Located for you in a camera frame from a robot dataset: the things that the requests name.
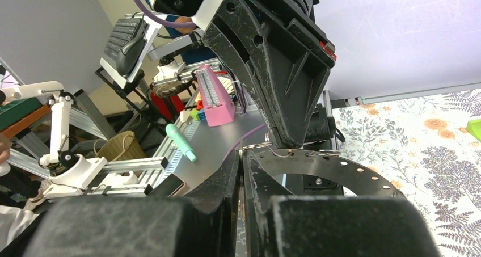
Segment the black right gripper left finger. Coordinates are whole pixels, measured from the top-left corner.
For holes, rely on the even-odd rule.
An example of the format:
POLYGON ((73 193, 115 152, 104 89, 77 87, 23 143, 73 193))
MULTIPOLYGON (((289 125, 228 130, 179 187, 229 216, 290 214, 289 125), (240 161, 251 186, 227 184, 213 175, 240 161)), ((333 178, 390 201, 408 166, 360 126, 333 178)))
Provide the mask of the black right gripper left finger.
POLYGON ((25 256, 234 256, 239 153, 181 197, 72 197, 41 220, 25 256))

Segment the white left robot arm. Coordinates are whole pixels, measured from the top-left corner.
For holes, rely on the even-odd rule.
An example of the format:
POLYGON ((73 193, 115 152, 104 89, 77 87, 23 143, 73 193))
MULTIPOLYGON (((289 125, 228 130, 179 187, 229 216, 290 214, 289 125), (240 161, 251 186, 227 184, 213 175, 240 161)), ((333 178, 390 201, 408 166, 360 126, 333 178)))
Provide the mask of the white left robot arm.
POLYGON ((319 0, 223 0, 203 43, 243 85, 278 148, 332 136, 317 109, 335 46, 315 24, 319 0))

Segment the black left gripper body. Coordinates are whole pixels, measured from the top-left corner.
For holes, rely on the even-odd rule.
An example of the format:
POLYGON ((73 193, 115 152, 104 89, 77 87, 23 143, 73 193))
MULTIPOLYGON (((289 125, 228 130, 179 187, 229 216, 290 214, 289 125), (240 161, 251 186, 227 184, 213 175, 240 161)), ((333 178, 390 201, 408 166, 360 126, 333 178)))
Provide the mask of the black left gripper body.
POLYGON ((335 46, 311 19, 318 2, 225 0, 226 65, 334 67, 335 46))

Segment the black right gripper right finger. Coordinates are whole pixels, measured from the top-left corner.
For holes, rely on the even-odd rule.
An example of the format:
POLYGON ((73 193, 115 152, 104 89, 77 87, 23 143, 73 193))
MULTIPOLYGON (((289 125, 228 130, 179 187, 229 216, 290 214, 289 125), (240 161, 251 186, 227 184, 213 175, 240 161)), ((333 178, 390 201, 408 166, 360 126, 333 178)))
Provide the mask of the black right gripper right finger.
MULTIPOLYGON (((259 181, 244 150, 244 194, 259 181)), ((264 213, 246 214, 248 256, 439 256, 419 212, 392 220, 325 212, 321 201, 272 195, 264 213)))

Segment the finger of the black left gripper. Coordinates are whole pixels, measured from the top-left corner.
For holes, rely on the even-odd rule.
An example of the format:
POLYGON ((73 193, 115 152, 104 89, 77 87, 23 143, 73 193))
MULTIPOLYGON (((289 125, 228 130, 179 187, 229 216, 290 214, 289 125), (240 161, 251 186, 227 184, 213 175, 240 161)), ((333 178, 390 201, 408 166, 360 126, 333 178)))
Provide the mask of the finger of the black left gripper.
POLYGON ((294 65, 236 66, 225 63, 227 28, 225 0, 208 25, 203 39, 253 98, 278 148, 296 149, 328 138, 328 121, 316 112, 331 68, 294 65))

